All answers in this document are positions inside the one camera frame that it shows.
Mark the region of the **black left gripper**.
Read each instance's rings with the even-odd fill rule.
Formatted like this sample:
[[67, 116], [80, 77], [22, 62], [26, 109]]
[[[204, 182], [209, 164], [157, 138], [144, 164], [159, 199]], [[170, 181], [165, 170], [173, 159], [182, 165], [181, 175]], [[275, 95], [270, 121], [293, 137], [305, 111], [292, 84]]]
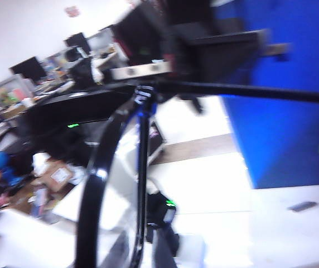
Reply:
[[[173, 72], [196, 82], [227, 80], [241, 68], [250, 68], [261, 57], [284, 58], [290, 51], [287, 42], [272, 43], [267, 29], [211, 33], [200, 23], [173, 25]], [[178, 94], [190, 102], [197, 114], [204, 109], [197, 95]]]

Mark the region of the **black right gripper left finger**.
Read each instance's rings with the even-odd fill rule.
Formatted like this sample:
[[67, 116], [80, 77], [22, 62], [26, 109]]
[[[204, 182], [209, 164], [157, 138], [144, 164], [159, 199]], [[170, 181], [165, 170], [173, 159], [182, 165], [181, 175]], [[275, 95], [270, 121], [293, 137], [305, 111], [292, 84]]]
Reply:
[[127, 231], [100, 236], [100, 267], [128, 267], [132, 238]]

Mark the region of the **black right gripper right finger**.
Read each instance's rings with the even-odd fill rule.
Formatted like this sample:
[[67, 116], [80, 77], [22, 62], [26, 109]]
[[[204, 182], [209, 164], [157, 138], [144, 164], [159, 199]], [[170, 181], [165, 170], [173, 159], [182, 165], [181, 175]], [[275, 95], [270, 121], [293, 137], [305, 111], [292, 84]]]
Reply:
[[151, 267], [177, 268], [172, 248], [179, 249], [179, 235], [170, 235], [170, 242], [163, 231], [154, 231], [152, 242]]

